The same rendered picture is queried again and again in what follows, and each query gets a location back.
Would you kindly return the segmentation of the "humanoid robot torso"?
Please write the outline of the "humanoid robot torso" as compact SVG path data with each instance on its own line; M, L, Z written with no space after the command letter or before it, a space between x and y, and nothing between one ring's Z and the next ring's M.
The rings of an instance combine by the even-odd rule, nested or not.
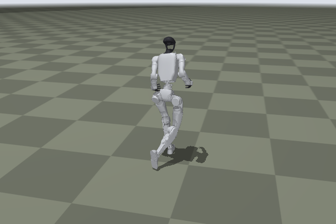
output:
M179 61L175 53L160 54L158 56L158 76L160 81L166 83L163 89L160 89L159 99L164 102L172 102L171 96L174 94L172 90L172 82L176 81L179 71Z

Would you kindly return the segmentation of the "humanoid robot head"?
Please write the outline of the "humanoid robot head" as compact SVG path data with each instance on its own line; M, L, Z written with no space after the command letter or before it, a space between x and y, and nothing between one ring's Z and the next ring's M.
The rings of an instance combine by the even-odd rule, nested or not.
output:
M172 53L175 48L175 40L172 37L165 37L163 43L166 46L166 52L164 54ZM173 45L173 49L168 49L167 46Z

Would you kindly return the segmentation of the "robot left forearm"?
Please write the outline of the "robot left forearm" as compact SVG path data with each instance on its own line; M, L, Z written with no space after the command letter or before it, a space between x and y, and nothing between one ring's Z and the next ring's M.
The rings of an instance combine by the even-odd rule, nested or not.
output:
M157 80L151 79L151 90L155 90L155 89L157 89Z

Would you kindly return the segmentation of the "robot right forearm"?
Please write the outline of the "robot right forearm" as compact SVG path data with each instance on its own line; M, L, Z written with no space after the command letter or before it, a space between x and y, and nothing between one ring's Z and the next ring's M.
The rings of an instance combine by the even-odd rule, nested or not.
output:
M185 70L184 70L184 75L185 75L185 77L182 77L182 80L184 81L185 85L186 85L186 86L193 85L193 81L191 81L191 80L188 78L188 75L186 74L186 71L185 71Z

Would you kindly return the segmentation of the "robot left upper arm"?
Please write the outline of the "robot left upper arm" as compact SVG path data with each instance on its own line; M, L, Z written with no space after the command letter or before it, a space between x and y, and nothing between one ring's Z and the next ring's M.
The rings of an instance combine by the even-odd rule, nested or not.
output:
M156 80L158 78L158 74L156 73L158 70L158 56L154 56L152 58L152 73L151 73L151 79Z

